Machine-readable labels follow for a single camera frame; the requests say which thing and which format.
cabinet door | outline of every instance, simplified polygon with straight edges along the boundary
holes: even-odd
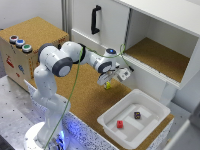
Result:
[[[96,28],[100,32],[92,35],[91,17],[96,5],[101,7],[96,14]],[[129,11],[128,7],[113,0],[74,0],[73,30],[119,52],[120,45],[125,42]]]

open cabinet compartment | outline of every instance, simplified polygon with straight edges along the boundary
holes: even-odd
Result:
[[[200,56],[198,40],[191,33],[131,9],[125,53],[180,89],[199,70],[194,67],[199,62],[194,57]]]

dark cube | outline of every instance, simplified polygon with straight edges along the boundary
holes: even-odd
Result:
[[[140,112],[134,112],[134,117],[135,119],[140,119],[141,118]]]

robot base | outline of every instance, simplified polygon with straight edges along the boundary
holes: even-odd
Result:
[[[26,132],[26,135],[24,137],[24,150],[44,150],[44,148],[39,147],[38,146],[39,143],[36,144],[36,141],[35,141],[35,137],[37,136],[38,132],[40,131],[43,125],[44,125],[44,122],[35,124]],[[68,147],[69,139],[65,138],[65,145],[66,147]]]

cabinet shelf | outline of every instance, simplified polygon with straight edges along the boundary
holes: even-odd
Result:
[[[181,82],[190,58],[179,54],[149,38],[144,38],[125,51],[126,54]]]

